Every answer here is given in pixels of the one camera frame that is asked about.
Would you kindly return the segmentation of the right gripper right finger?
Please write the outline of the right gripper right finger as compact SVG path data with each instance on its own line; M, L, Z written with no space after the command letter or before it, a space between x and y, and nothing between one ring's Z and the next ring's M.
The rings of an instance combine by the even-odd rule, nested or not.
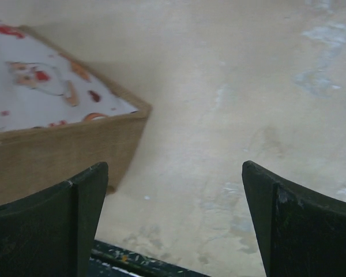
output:
M346 202L250 160L242 180L267 276L346 276Z

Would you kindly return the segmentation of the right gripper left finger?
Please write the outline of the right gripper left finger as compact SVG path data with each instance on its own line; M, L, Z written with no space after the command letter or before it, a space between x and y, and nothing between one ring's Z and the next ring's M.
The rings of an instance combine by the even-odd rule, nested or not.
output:
M86 276L107 186L99 162L0 205L0 276Z

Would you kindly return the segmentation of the patterned canvas tote bag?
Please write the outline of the patterned canvas tote bag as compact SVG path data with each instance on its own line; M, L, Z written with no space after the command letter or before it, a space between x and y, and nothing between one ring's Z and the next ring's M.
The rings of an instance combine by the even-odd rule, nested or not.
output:
M97 162L115 192L151 109L30 28L0 21L0 205Z

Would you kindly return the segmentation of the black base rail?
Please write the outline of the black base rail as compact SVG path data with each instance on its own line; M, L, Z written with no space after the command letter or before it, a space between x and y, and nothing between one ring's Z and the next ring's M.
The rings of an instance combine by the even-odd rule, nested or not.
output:
M94 241L86 275L93 277L204 277L204 274L199 272L169 264L99 240Z

